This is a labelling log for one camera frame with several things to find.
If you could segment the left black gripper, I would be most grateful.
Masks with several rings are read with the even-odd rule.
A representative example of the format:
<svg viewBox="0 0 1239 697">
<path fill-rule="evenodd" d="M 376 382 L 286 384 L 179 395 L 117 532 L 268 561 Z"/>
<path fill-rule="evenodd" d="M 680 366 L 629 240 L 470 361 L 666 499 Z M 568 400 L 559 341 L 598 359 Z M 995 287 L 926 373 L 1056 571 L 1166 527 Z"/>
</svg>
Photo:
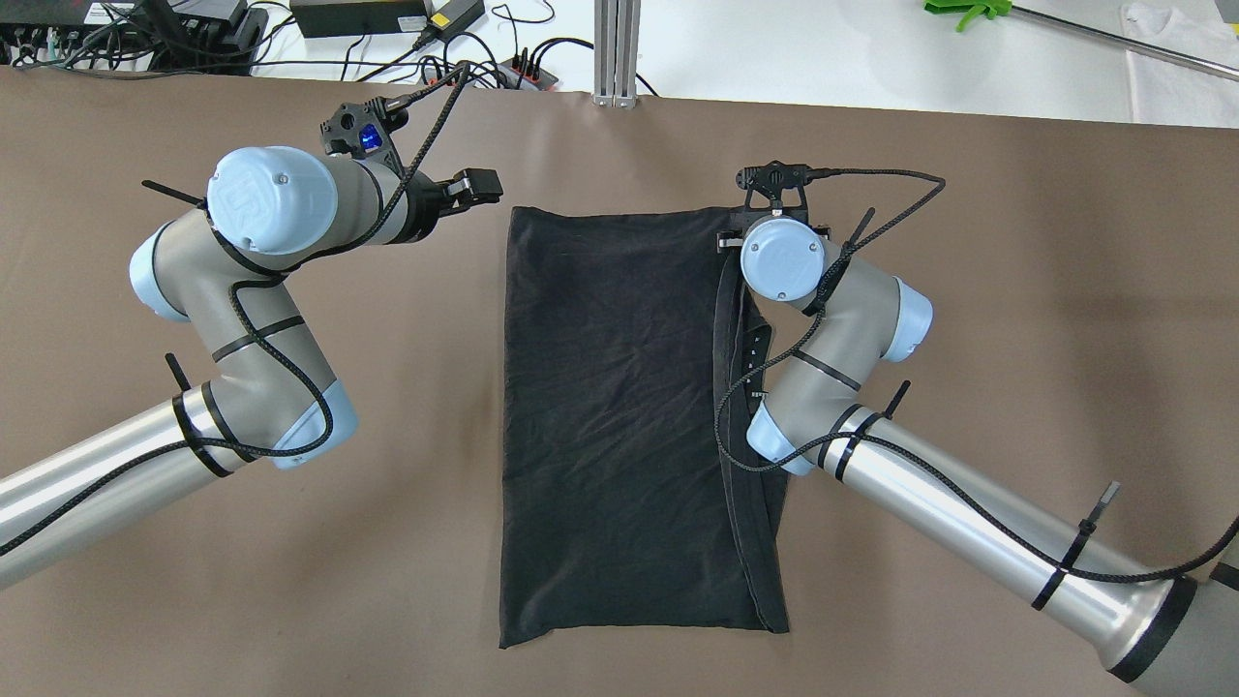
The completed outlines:
<svg viewBox="0 0 1239 697">
<path fill-rule="evenodd" d="M 406 212 L 401 241 L 421 241 L 437 225 L 439 218 L 458 215 L 475 204 L 499 203 L 503 194 L 496 170 L 465 168 L 462 173 L 439 182 L 416 173 L 401 193 L 403 210 Z"/>
</svg>

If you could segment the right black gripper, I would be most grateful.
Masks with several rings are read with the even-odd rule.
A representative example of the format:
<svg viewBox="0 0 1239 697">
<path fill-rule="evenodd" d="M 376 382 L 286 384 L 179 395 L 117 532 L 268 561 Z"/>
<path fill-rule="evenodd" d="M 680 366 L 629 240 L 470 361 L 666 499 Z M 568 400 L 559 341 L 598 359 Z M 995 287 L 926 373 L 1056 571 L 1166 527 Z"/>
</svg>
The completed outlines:
<svg viewBox="0 0 1239 697">
<path fill-rule="evenodd" d="M 812 227 L 812 232 L 818 239 L 818 241 L 829 241 L 831 239 L 831 227 Z M 725 229 L 717 232 L 716 234 L 716 251 L 725 253 L 731 250 L 731 248 L 740 248 L 740 243 L 743 241 L 743 230 L 738 229 Z"/>
</svg>

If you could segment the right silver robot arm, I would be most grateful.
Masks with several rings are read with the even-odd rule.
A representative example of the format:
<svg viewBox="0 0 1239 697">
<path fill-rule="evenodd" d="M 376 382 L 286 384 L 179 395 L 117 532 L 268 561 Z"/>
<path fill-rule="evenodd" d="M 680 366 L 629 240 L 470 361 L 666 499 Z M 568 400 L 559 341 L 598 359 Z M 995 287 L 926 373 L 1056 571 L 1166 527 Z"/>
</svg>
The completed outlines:
<svg viewBox="0 0 1239 697">
<path fill-rule="evenodd" d="M 1237 693 L 1237 588 L 1192 572 L 1111 584 L 1066 577 L 1035 608 L 1111 480 L 1121 490 L 1080 569 L 1178 568 L 1237 516 L 1234 282 L 1163 241 L 1061 250 L 1004 230 L 957 241 L 908 222 L 854 253 L 825 318 L 766 379 L 762 454 L 798 456 L 939 553 L 911 591 L 978 621 L 1056 621 L 1085 666 L 1137 691 Z"/>
</svg>

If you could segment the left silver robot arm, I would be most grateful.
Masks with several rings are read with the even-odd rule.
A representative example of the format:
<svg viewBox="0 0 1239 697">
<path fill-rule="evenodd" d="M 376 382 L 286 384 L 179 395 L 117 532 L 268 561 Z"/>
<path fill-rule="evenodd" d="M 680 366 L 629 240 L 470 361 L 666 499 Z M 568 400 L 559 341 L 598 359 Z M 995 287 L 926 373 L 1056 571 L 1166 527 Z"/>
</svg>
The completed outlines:
<svg viewBox="0 0 1239 697">
<path fill-rule="evenodd" d="M 50 165 L 2 167 L 2 438 L 90 430 L 138 392 L 120 378 L 83 385 L 37 370 L 81 358 L 116 369 L 151 352 L 159 323 L 123 300 L 120 261 L 156 318 L 180 322 L 217 374 L 167 404 L 2 482 L 2 588 L 30 591 L 45 569 L 225 479 L 261 456 L 291 468 L 356 428 L 333 374 L 285 287 L 299 262 L 368 244 L 419 241 L 439 217 L 499 201 L 499 177 L 465 170 L 400 178 L 378 156 L 292 147 L 225 155 L 204 202 L 149 238 L 118 177 L 130 165 L 57 181 Z"/>
</svg>

